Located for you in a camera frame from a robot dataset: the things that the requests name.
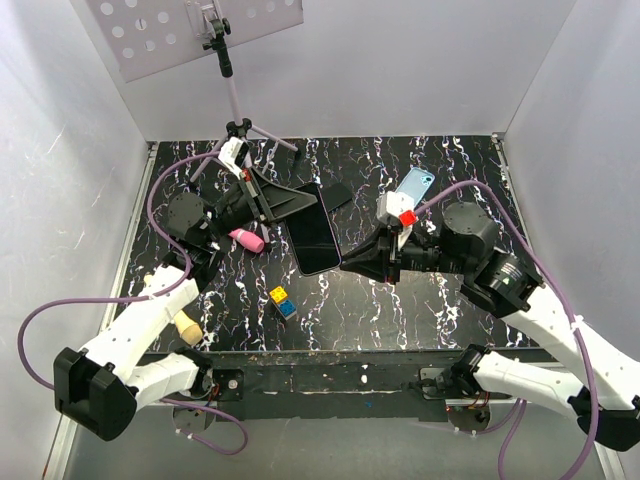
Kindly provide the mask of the light blue phone case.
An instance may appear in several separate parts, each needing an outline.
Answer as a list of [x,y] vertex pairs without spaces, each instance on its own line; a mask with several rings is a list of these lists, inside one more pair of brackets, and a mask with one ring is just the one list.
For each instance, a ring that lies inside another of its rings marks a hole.
[[418,167],[412,167],[396,188],[396,192],[409,196],[414,201],[414,205],[417,206],[434,181],[434,174]]

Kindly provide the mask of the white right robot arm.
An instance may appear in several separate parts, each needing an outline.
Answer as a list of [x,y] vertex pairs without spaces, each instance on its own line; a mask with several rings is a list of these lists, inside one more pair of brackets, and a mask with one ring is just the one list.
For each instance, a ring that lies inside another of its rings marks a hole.
[[564,369],[535,367],[488,347],[468,346],[422,388],[432,396],[500,393],[576,420],[595,441],[625,452],[639,442],[639,363],[588,325],[570,322],[557,293],[534,267],[496,246],[498,225],[476,204],[445,209],[440,232],[420,237],[388,214],[341,268],[395,284],[403,270],[458,274],[461,293],[534,340]]

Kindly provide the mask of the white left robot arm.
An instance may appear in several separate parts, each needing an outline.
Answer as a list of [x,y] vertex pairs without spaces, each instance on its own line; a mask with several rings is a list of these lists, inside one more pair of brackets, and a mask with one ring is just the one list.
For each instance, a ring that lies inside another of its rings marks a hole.
[[217,275],[224,255],[214,243],[250,222],[280,223],[317,202],[314,195],[273,183],[255,168],[240,172],[215,203],[195,193],[175,195],[165,228],[177,245],[149,285],[99,335],[79,350],[65,348],[56,356],[56,410],[110,441],[150,403],[180,392],[193,400],[205,398],[213,386],[212,364],[189,345],[145,366],[140,359]]

